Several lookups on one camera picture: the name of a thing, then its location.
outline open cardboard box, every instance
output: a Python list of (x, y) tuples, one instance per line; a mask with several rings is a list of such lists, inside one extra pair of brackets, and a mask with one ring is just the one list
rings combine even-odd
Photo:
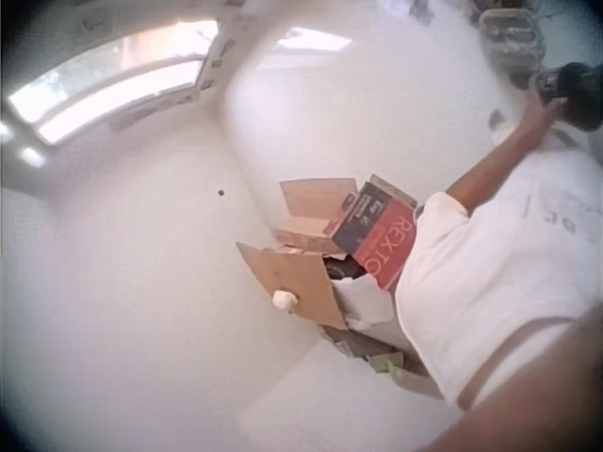
[[(350, 178), (286, 181), (281, 189), (289, 218), (272, 231), (285, 246), (258, 250), (238, 243), (238, 248), (270, 297), (276, 290), (292, 292), (298, 297), (294, 314), (345, 330), (323, 256), (352, 254), (369, 272), (371, 263), (384, 260), (383, 271), (371, 273), (393, 294), (415, 237), (416, 201), (374, 175), (360, 193)], [(399, 231), (401, 221), (404, 232)]]
[(346, 253), (323, 231), (350, 193), (354, 179), (304, 179), (281, 182), (289, 218), (272, 232), (285, 245), (259, 250), (243, 243), (238, 249), (270, 297), (286, 290), (298, 297), (293, 314), (345, 330), (346, 321), (334, 296), (323, 256), (343, 259)]

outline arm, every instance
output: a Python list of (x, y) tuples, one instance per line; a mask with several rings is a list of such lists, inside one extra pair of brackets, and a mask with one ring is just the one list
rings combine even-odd
[(538, 147), (562, 105), (561, 99), (542, 105), (539, 94), (531, 88), (524, 116), (513, 133), (446, 192), (471, 215), (497, 193), (514, 168)]
[(422, 452), (565, 452), (603, 445), (603, 304)]

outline skylight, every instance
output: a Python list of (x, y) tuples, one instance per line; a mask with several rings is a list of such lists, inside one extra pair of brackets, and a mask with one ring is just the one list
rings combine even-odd
[(168, 90), (194, 86), (202, 66), (201, 61), (188, 61), (122, 80), (65, 108), (38, 132), (48, 143), (56, 144), (73, 131), (124, 105)]
[(170, 58), (202, 59), (217, 35), (216, 21), (178, 23), (130, 35), (56, 66), (8, 100), (25, 121), (36, 122), (74, 96), (128, 71)]
[(350, 39), (342, 36), (294, 26), (286, 32), (284, 38), (279, 40), (278, 46), (286, 49), (310, 49), (339, 52), (350, 43)]
[(0, 122), (0, 136), (5, 137), (10, 135), (10, 129)]
[(33, 148), (25, 148), (19, 152), (19, 158), (34, 168), (41, 168), (46, 158)]

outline person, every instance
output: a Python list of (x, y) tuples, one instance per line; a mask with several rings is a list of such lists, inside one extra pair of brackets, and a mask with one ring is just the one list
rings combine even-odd
[(420, 452), (603, 450), (602, 308)]
[(466, 411), (601, 300), (603, 170), (551, 129), (563, 105), (543, 105), (532, 81), (520, 122), (417, 220), (399, 322), (445, 399)]

